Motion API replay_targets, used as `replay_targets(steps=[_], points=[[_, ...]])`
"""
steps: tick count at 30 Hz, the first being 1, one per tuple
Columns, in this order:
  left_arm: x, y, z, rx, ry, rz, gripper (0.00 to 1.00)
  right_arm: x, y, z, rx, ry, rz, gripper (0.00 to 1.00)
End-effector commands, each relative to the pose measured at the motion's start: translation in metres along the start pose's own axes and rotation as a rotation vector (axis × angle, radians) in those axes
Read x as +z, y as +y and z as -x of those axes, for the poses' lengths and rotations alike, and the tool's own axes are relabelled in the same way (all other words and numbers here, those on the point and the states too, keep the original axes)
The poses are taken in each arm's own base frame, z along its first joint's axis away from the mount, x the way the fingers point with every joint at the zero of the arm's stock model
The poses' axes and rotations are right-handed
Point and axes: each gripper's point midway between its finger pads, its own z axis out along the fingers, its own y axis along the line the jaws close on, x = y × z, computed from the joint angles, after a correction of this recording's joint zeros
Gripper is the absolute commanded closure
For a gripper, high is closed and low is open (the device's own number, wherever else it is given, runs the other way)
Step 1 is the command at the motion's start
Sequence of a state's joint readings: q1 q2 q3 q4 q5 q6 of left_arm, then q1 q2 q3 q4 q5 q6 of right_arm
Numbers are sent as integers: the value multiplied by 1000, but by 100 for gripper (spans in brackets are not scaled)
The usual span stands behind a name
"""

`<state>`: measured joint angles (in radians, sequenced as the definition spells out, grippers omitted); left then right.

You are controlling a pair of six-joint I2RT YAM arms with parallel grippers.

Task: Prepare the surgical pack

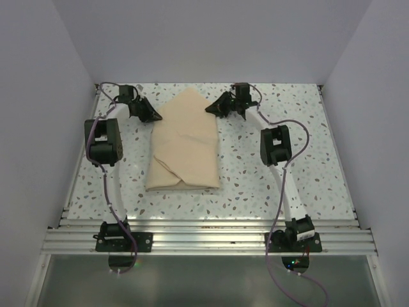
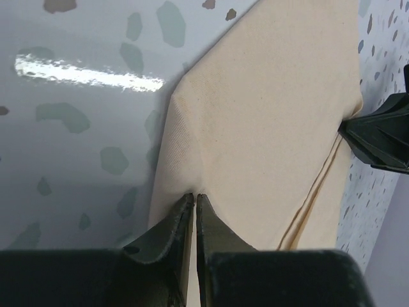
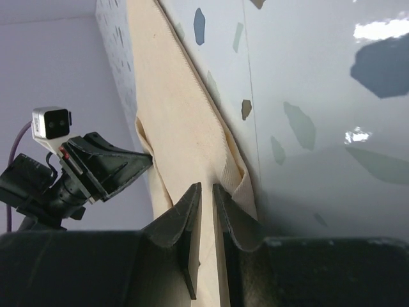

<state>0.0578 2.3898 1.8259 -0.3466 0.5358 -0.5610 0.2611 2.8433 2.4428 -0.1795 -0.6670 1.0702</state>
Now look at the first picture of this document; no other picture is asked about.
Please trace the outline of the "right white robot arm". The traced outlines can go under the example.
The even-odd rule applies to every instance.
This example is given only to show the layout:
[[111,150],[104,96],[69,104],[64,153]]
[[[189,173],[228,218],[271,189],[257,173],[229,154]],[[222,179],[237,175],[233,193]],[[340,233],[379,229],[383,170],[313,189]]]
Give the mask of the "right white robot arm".
[[[260,157],[273,174],[280,192],[278,212],[284,212],[285,230],[271,230],[268,242],[285,244],[292,251],[301,250],[315,235],[311,217],[301,202],[290,167],[308,147],[310,134],[307,127],[292,119],[271,122],[261,112],[263,95],[249,83],[234,83],[215,102],[205,108],[207,113],[225,118],[236,112],[259,131]],[[305,145],[293,153],[288,124],[301,127],[306,136]]]

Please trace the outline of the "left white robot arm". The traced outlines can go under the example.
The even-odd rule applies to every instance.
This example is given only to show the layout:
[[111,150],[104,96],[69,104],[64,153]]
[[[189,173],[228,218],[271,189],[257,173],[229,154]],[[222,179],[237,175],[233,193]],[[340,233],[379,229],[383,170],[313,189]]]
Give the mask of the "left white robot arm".
[[161,121],[162,116],[135,86],[117,84],[118,94],[111,97],[104,91],[103,85],[98,87],[109,100],[108,110],[84,122],[86,158],[100,170],[99,178],[108,207],[95,239],[105,242],[110,238],[110,243],[118,251],[126,251],[133,243],[133,236],[120,190],[120,162],[124,155],[120,124],[132,117],[143,123],[152,123]]

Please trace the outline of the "beige cloth drape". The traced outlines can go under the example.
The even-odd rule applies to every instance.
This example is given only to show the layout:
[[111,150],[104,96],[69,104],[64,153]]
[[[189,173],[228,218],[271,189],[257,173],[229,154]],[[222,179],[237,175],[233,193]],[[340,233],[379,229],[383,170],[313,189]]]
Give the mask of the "beige cloth drape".
[[207,101],[187,88],[159,108],[151,133],[147,191],[218,189],[219,132]]

